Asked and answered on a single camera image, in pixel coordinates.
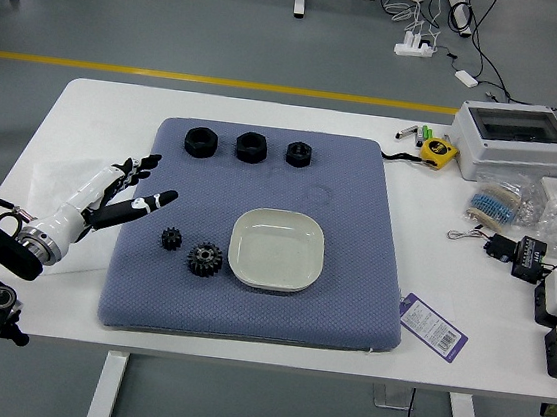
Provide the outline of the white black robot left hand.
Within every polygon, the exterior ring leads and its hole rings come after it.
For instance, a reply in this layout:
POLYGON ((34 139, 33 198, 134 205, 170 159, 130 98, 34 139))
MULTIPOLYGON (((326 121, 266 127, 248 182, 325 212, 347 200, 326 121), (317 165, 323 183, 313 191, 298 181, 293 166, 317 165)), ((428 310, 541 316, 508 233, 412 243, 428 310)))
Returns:
POLYGON ((66 200, 54 214, 37 219, 21 229, 18 242, 45 266, 62 260, 70 245, 90 231, 138 220, 175 201, 178 192, 163 191, 113 204, 112 199, 128 187, 148 178, 161 160, 158 154, 103 168, 66 200))

